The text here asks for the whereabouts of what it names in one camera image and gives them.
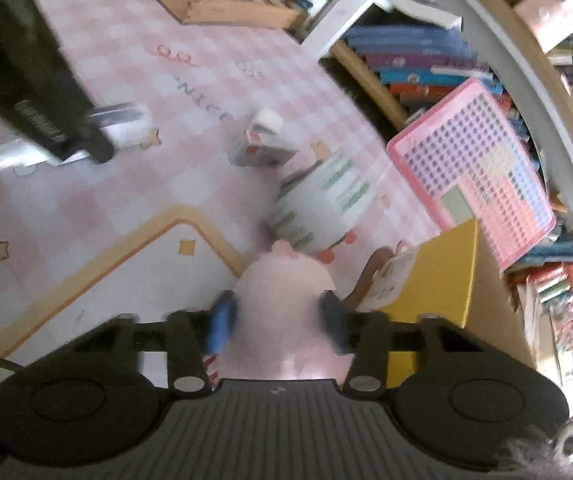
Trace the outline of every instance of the pink plush toy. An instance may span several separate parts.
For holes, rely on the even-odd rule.
[[[275,242],[235,286],[237,320],[217,357],[218,376],[342,384],[353,356],[337,355],[323,329],[318,301],[325,290],[335,285],[322,264]]]

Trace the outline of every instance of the pink and white checkered mat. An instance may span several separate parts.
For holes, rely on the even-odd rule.
[[[155,0],[38,4],[97,104],[145,104],[161,145],[124,150],[103,165],[0,173],[0,329],[177,203],[197,206],[238,251],[257,256],[268,249],[262,221],[280,179],[337,149],[381,197],[353,243],[327,258],[341,294],[353,288],[376,248],[439,233],[378,134],[284,31],[181,25]],[[279,171],[236,168],[226,156],[261,107],[284,118],[284,135],[301,150]],[[11,136],[0,121],[0,143]]]

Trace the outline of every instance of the purple book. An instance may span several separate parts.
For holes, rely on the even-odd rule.
[[[367,65],[372,70],[385,68],[431,68],[445,66],[449,68],[470,68],[487,72],[489,65],[475,59],[448,56],[425,56],[423,54],[365,54]]]

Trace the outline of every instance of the yellow box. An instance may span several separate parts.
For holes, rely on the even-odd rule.
[[[381,310],[402,322],[438,314],[534,368],[523,326],[476,219],[392,258],[358,310]],[[391,352],[387,387],[399,386],[415,369],[413,352]]]

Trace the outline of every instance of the pink periodic table card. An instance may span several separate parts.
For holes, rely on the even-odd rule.
[[[394,137],[387,152],[443,230],[479,219],[501,270],[555,225],[524,148],[476,78]]]

